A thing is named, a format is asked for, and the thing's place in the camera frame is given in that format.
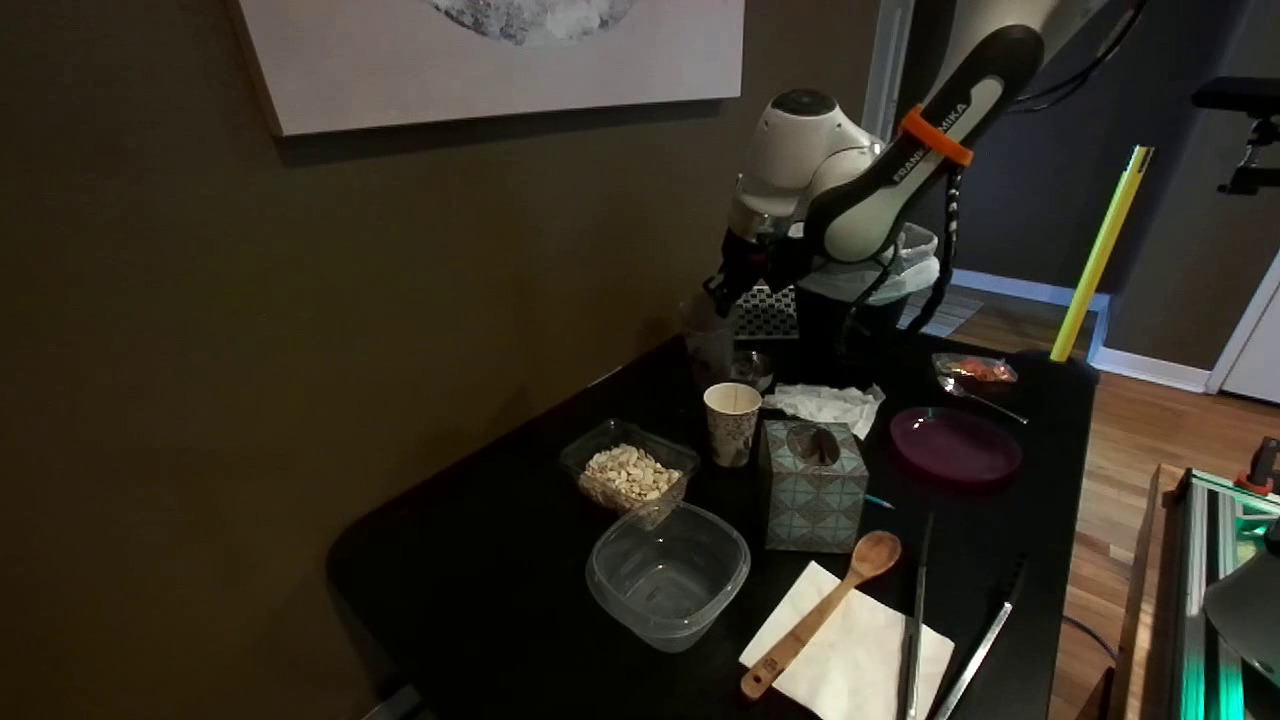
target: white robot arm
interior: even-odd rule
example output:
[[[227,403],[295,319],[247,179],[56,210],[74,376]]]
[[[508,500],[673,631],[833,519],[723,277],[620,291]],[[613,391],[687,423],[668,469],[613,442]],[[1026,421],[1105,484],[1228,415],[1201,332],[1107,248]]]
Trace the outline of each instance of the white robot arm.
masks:
[[[849,310],[930,290],[936,241],[905,226],[905,210],[948,166],[964,168],[964,145],[1038,71],[1055,6],[961,0],[943,71],[888,148],[819,93],[775,96],[746,145],[723,263],[708,279],[714,310],[726,314],[759,279]]]

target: food container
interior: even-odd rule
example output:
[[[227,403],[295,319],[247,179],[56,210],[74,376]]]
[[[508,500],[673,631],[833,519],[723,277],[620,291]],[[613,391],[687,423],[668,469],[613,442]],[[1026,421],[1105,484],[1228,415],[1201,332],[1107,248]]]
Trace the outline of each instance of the food container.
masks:
[[[597,604],[654,653],[693,648],[730,604],[751,574],[751,551],[720,515],[681,504],[643,528],[620,515],[592,547]]]
[[[600,493],[600,484],[587,481],[587,465],[597,454],[613,454],[620,445],[641,448],[658,469],[675,474],[675,481],[658,496],[627,496],[627,493]],[[592,496],[603,509],[637,512],[646,528],[658,526],[675,504],[684,504],[687,476],[696,474],[696,454],[684,445],[673,445],[663,436],[651,436],[624,421],[603,421],[579,442],[570,442],[559,454],[563,474],[577,481],[584,496]]]

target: small cup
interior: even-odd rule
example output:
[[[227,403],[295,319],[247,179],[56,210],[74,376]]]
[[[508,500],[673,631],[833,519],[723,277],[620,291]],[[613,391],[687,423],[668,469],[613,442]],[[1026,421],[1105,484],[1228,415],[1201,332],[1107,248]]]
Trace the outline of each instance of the small cup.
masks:
[[[720,469],[744,469],[751,461],[759,403],[751,385],[713,385],[704,391],[713,461]]]

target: wooden stick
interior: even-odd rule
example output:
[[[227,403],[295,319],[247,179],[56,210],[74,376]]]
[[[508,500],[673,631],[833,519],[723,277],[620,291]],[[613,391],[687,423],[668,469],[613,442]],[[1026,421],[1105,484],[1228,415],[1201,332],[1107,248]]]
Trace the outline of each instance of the wooden stick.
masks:
[[[1112,248],[1120,241],[1120,229],[1123,229],[1129,210],[1136,200],[1136,190],[1148,176],[1148,166],[1151,166],[1151,145],[1136,145],[1131,158],[1129,158],[1129,168],[1123,168],[1123,176],[1120,176],[1120,185],[1112,194],[1107,215],[1105,215],[1105,226],[1099,226],[1099,231],[1092,241],[1092,253],[1087,253],[1087,263],[1081,273],[1071,310],[1069,310],[1065,325],[1055,330],[1055,341],[1053,341],[1053,352],[1047,352],[1047,362],[1055,362],[1055,366],[1065,366],[1071,357],[1071,350],[1076,350],[1081,325],[1082,325],[1087,303],[1094,295],[1094,285],[1099,285],[1099,277],[1105,277],[1105,270],[1112,262]]]

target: purple plate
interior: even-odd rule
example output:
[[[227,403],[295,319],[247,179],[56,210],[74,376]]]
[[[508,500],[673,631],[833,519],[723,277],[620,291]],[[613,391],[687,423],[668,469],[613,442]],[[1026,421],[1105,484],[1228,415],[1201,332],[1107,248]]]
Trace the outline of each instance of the purple plate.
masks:
[[[1025,469],[1021,445],[964,410],[905,410],[888,434],[909,474],[961,493],[1009,484]]]

